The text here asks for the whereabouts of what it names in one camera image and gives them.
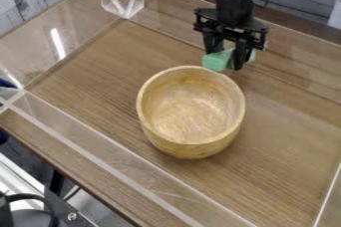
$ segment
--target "wooden table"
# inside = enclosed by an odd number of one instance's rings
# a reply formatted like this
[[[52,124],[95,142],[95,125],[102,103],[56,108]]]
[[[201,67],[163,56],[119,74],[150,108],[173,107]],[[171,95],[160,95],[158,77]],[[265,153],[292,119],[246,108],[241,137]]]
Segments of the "wooden table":
[[[242,71],[226,73],[246,97],[246,118],[235,143],[207,159],[179,160],[162,154],[147,141],[135,100],[151,75],[174,66],[199,65],[203,51],[128,20],[112,23],[88,42],[82,36],[90,33],[86,27],[102,27],[102,22],[88,24],[91,21],[80,12],[91,12],[87,9],[91,1],[98,0],[76,0],[72,6],[79,11],[74,24],[84,32],[74,35],[70,52],[76,45],[83,45],[80,43],[87,44],[28,85],[27,90],[257,226],[312,226],[341,162],[338,32],[320,25],[309,26],[310,30],[317,28],[312,33],[324,32],[328,40],[333,38],[336,43],[332,44],[269,24],[269,51],[259,53],[257,62]],[[162,1],[159,5],[173,5],[175,0],[164,4]],[[63,8],[56,6],[49,14],[36,19],[51,19]],[[110,14],[99,10],[92,12],[111,23]],[[191,10],[183,8],[181,12],[186,17]],[[182,20],[183,24],[190,24],[190,17],[187,19]],[[170,17],[163,21],[167,21],[168,30],[181,30],[182,26],[177,27]],[[29,27],[27,24],[8,34],[7,43],[28,33]],[[25,71],[35,68],[29,65],[27,68],[23,63],[17,65],[19,77],[20,74],[32,75]],[[16,113],[5,111],[1,114],[0,126],[136,225],[187,226]],[[76,142],[88,146],[111,164],[108,148],[96,146],[95,141],[87,141],[86,145],[82,138]]]

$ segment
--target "wooden bowl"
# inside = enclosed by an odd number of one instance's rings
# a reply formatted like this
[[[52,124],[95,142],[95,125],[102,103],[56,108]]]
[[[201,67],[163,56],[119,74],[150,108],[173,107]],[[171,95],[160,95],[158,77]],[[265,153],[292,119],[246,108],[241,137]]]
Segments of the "wooden bowl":
[[[235,138],[245,98],[235,82],[197,66],[154,75],[138,95],[138,115],[154,146],[178,158],[205,158]]]

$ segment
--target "bowl rim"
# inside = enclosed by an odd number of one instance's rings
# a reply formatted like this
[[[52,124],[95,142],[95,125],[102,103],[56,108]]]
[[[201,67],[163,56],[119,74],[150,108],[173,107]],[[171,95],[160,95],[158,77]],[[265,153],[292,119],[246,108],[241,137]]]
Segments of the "bowl rim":
[[[142,101],[143,101],[143,98],[144,98],[144,92],[150,86],[150,84],[160,77],[163,76],[166,73],[170,73],[173,71],[178,71],[178,70],[187,70],[187,69],[194,69],[194,70],[205,70],[206,72],[210,72],[213,73],[215,76],[221,76],[227,82],[229,84],[233,86],[233,90],[234,92],[237,93],[239,99],[241,99],[241,105],[239,105],[239,108],[238,108],[238,111],[239,111],[239,115],[237,116],[237,119],[234,120],[233,122],[233,126],[229,127],[229,129],[221,133],[219,135],[217,135],[215,137],[210,137],[210,138],[206,138],[203,140],[201,140],[199,142],[190,142],[187,144],[185,143],[179,143],[177,141],[173,140],[173,138],[167,135],[163,135],[160,132],[158,132],[148,120],[146,119],[146,116],[144,116],[144,111],[143,111],[143,106],[142,106]],[[138,99],[136,99],[136,110],[138,110],[138,116],[139,116],[139,119],[140,119],[140,123],[142,125],[144,125],[148,130],[160,138],[166,139],[168,142],[173,142],[175,144],[185,144],[185,145],[199,145],[199,144],[209,144],[209,143],[213,143],[213,142],[217,142],[219,140],[222,140],[225,137],[227,137],[230,134],[233,134],[235,132],[235,130],[239,128],[239,125],[243,121],[243,117],[245,117],[245,109],[246,109],[246,102],[245,102],[245,96],[243,96],[243,93],[242,93],[242,90],[238,86],[238,84],[235,83],[235,81],[225,74],[221,74],[221,73],[217,73],[214,72],[213,70],[207,69],[207,68],[203,68],[202,66],[178,66],[178,67],[173,67],[170,69],[166,69],[163,71],[160,71],[159,73],[156,73],[154,76],[150,77],[150,79],[144,82],[140,90],[139,90],[139,93],[138,93]]]

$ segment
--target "green object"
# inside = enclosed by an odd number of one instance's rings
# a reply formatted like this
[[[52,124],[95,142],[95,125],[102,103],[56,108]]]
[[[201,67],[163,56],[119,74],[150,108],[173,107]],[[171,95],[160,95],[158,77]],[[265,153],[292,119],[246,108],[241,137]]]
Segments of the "green object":
[[[205,55],[202,58],[202,66],[215,72],[223,72],[226,69],[233,69],[231,54],[234,48],[223,50],[218,53]],[[255,60],[255,51],[251,51],[249,63]]]

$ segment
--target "robotic arm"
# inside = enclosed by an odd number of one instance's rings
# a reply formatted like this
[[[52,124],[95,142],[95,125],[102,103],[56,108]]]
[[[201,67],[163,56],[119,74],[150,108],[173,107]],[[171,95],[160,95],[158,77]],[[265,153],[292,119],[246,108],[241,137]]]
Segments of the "robotic arm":
[[[195,9],[194,29],[202,33],[207,57],[223,53],[223,40],[235,43],[223,69],[241,70],[253,49],[266,48],[267,28],[253,18],[253,0],[215,2],[215,9]]]

